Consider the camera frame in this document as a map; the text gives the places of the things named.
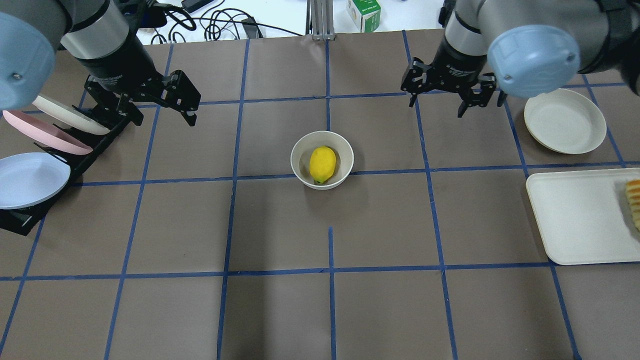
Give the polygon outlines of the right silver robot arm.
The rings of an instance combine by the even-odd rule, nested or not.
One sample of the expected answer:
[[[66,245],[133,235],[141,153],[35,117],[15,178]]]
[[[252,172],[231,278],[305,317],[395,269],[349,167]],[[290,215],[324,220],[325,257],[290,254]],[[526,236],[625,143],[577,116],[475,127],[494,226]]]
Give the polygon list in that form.
[[[446,0],[444,35],[434,59],[414,57],[400,89],[461,98],[457,116],[508,96],[533,98],[562,88],[575,75],[617,70],[639,93],[637,0]]]

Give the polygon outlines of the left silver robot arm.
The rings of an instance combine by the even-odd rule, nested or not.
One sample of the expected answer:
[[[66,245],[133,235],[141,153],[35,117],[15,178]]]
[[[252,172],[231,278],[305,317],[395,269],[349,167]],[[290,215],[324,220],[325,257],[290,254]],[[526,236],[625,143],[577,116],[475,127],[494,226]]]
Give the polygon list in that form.
[[[197,120],[201,94],[183,71],[160,74],[113,0],[3,0],[1,109],[32,104],[66,49],[88,71],[86,89],[106,112],[140,125],[136,102]]]

